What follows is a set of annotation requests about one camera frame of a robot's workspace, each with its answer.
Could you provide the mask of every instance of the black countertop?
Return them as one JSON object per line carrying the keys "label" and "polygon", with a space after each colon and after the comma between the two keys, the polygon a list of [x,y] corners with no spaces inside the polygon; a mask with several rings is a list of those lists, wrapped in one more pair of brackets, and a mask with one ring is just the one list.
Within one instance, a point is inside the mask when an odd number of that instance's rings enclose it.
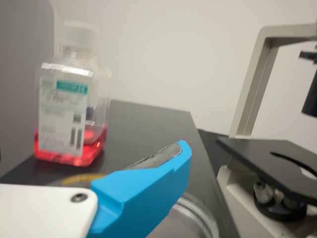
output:
{"label": "black countertop", "polygon": [[0,182],[44,185],[79,173],[109,174],[180,139],[186,140],[193,151],[187,192],[213,213],[221,238],[238,237],[211,162],[188,112],[112,101],[105,152],[89,167],[48,163],[31,156],[0,178]]}

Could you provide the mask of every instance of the barcode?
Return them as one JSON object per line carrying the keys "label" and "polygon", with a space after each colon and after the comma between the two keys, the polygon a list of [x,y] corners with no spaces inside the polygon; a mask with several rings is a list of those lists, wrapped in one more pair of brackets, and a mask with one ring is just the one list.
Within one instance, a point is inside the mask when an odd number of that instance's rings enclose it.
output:
{"label": "barcode", "polygon": [[81,115],[74,113],[73,123],[80,123],[81,122]]}

